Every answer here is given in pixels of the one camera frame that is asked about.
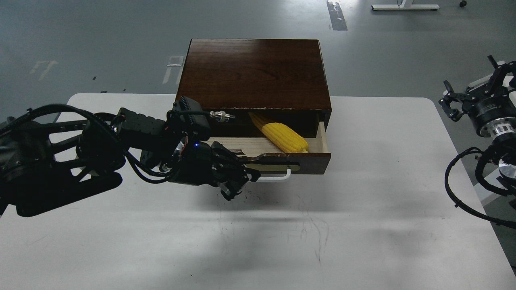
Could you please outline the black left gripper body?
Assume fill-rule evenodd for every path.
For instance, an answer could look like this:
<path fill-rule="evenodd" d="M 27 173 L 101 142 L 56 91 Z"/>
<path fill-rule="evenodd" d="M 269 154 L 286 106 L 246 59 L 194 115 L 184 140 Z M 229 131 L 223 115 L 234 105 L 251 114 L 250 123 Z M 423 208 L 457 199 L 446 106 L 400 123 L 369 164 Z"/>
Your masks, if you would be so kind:
<path fill-rule="evenodd" d="M 214 158 L 208 143 L 179 141 L 171 156 L 170 175 L 165 178 L 170 183 L 199 186 L 208 184 L 217 187 L 214 178 Z"/>

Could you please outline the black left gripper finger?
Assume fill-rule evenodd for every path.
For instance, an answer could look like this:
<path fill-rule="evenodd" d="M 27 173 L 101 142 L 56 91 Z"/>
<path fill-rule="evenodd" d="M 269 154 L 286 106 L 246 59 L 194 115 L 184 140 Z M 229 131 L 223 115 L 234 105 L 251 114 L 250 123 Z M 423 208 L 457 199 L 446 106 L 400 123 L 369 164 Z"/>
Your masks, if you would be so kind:
<path fill-rule="evenodd" d="M 256 182 L 261 177 L 260 171 L 247 167 L 239 158 L 221 143 L 212 143 L 212 164 L 227 180 L 238 182 Z"/>
<path fill-rule="evenodd" d="M 248 175 L 242 169 L 218 169 L 216 172 L 216 185 L 220 188 L 223 198 L 227 201 L 231 201 L 238 196 L 248 181 Z"/>

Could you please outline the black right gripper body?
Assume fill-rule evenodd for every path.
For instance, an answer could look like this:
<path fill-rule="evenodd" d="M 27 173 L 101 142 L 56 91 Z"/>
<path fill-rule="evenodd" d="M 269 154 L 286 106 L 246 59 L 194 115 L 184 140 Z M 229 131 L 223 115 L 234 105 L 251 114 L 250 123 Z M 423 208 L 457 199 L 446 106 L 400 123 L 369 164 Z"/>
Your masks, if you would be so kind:
<path fill-rule="evenodd" d="M 467 96 L 472 97 L 467 115 L 476 134 L 492 139 L 505 134 L 514 135 L 516 113 L 509 97 L 510 90 L 501 87 L 494 92 L 486 91 L 485 87 L 478 87 L 467 92 Z"/>

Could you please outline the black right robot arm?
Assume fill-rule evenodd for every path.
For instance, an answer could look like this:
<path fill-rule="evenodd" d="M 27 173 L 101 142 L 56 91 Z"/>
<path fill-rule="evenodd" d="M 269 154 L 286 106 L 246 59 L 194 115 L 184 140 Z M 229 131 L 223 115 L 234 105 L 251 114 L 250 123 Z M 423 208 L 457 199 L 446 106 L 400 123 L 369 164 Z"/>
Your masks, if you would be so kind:
<path fill-rule="evenodd" d="M 516 109 L 510 93 L 515 91 L 515 79 L 511 79 L 508 86 L 504 86 L 504 81 L 509 74 L 515 74 L 515 62 L 497 62 L 492 55 L 488 55 L 488 60 L 494 72 L 474 81 L 464 93 L 454 92 L 451 84 L 444 81 L 446 90 L 439 105 L 454 122 L 467 115 L 478 136 L 492 139 L 492 144 L 486 150 L 471 147 L 458 154 L 456 160 L 468 154 L 478 154 L 475 177 L 479 184 L 500 196 L 514 195 Z M 491 185 L 484 179 L 486 164 L 498 166 L 503 188 Z"/>

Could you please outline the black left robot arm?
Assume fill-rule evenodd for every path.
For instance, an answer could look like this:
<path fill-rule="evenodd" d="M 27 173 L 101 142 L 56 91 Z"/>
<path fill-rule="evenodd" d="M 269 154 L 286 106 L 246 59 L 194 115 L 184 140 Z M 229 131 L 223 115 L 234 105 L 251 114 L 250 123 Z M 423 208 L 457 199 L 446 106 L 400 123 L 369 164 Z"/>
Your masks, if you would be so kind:
<path fill-rule="evenodd" d="M 121 185 L 126 163 L 144 182 L 207 184 L 231 200 L 260 172 L 221 143 L 208 144 L 208 118 L 233 116 L 182 99 L 164 120 L 126 108 L 92 113 L 64 104 L 10 117 L 1 124 L 1 212 L 11 205 L 19 216 L 33 217 L 110 191 Z"/>

